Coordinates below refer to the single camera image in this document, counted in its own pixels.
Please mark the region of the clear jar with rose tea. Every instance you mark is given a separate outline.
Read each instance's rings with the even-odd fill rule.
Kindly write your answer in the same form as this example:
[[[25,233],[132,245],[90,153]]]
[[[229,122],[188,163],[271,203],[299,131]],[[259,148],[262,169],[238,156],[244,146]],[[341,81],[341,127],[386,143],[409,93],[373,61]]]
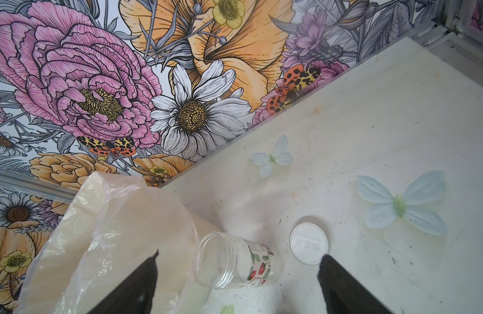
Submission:
[[[283,273],[276,249],[224,232],[212,232],[200,240],[192,266],[195,280],[215,290],[270,285]]]

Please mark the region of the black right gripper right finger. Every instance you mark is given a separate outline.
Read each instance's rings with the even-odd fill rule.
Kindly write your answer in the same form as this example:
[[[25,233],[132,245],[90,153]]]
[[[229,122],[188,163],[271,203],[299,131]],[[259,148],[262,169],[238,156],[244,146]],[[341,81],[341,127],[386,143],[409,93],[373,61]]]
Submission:
[[[317,278],[327,313],[391,313],[331,255],[323,256]]]

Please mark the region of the white jar lid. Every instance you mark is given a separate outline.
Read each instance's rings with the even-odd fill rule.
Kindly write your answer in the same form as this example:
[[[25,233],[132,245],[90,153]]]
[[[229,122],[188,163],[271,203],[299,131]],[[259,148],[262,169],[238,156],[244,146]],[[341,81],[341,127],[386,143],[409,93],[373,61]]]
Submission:
[[[329,250],[325,232],[311,222],[303,222],[292,229],[289,245],[294,257],[310,266],[320,264]]]

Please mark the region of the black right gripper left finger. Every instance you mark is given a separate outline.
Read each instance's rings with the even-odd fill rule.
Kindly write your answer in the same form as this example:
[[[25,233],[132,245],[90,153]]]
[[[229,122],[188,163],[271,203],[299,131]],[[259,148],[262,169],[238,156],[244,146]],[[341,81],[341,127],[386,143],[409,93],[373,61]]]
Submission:
[[[142,262],[124,281],[99,302],[92,313],[150,314],[158,282],[159,250]]]

